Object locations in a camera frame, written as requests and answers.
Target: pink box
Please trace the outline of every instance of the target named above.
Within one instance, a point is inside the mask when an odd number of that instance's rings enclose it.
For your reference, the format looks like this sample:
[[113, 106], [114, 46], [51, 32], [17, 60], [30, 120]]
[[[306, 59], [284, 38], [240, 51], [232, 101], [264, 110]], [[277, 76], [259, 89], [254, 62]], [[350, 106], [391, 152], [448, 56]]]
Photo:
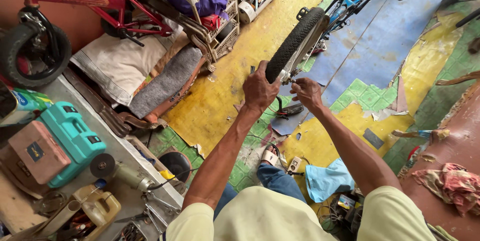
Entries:
[[8, 143], [39, 184], [46, 184], [67, 165], [70, 158], [42, 122], [32, 121]]

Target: hand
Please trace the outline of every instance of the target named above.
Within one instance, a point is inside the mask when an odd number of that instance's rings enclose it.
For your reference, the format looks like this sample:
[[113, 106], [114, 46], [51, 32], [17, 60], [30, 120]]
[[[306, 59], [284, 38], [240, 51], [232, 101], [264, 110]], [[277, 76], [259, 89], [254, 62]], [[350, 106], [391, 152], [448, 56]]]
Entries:
[[243, 92], [245, 93], [244, 108], [258, 112], [260, 116], [279, 93], [281, 81], [279, 78], [272, 84], [265, 77], [267, 60], [260, 61], [256, 72], [250, 74], [243, 83]]
[[290, 94], [297, 94], [293, 101], [300, 101], [310, 111], [315, 108], [322, 108], [322, 91], [320, 85], [310, 78], [298, 78], [297, 83], [292, 83]]

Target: spanner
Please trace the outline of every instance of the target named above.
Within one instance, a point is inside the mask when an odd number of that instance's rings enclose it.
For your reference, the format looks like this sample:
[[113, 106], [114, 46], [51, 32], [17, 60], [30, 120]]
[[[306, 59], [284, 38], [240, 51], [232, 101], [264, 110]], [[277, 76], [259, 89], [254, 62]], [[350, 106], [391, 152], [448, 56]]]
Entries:
[[145, 213], [147, 214], [147, 216], [150, 218], [150, 220], [152, 221], [153, 225], [155, 226], [156, 230], [159, 232], [159, 234], [163, 234], [162, 230], [160, 230], [160, 227], [158, 226], [158, 224], [155, 222], [155, 220], [153, 219], [153, 216], [152, 216], [152, 213], [150, 213], [150, 208], [147, 206], [147, 208], [145, 209]]
[[163, 206], [166, 207], [166, 212], [169, 214], [169, 215], [175, 215], [175, 214], [180, 214], [181, 212], [181, 209], [180, 208], [177, 208], [177, 207], [174, 207], [173, 205], [171, 205], [170, 203], [166, 202], [166, 201], [163, 201], [162, 199], [160, 199], [159, 197], [155, 196], [155, 194], [152, 193], [151, 190], [148, 190], [147, 192], [144, 192], [145, 195], [148, 197], [148, 196], [151, 196], [153, 197], [154, 200], [160, 202], [161, 204], [163, 204]]
[[149, 214], [152, 213], [155, 215], [155, 217], [157, 217], [158, 220], [160, 220], [160, 222], [163, 223], [163, 225], [165, 225], [165, 227], [168, 227], [169, 224], [162, 218], [162, 216], [155, 210], [155, 208], [152, 207], [152, 205], [148, 202], [148, 198], [146, 195], [142, 195], [141, 198], [143, 199], [143, 201], [145, 202], [145, 205], [147, 207], [147, 209], [150, 210]]

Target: sandal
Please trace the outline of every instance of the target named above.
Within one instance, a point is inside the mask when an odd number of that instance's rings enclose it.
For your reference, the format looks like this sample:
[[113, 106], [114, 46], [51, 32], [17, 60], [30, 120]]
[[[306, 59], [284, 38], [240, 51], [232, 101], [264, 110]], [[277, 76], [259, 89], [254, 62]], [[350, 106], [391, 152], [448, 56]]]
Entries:
[[265, 150], [263, 151], [263, 155], [261, 156], [261, 160], [268, 161], [271, 165], [275, 166], [277, 161], [279, 160], [278, 155], [274, 154], [273, 152], [268, 150], [268, 147], [273, 146], [277, 152], [279, 152], [278, 148], [274, 144], [269, 144], [265, 146]]

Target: teal toolbox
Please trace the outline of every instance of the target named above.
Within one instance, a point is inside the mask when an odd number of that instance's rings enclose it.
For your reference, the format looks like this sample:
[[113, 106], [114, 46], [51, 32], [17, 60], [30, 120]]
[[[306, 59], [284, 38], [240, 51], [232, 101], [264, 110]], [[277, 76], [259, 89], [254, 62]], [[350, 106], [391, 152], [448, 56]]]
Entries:
[[57, 102], [37, 119], [53, 135], [71, 163], [48, 182], [50, 188], [67, 184], [87, 167], [96, 155], [105, 152], [105, 144], [91, 131], [69, 102]]

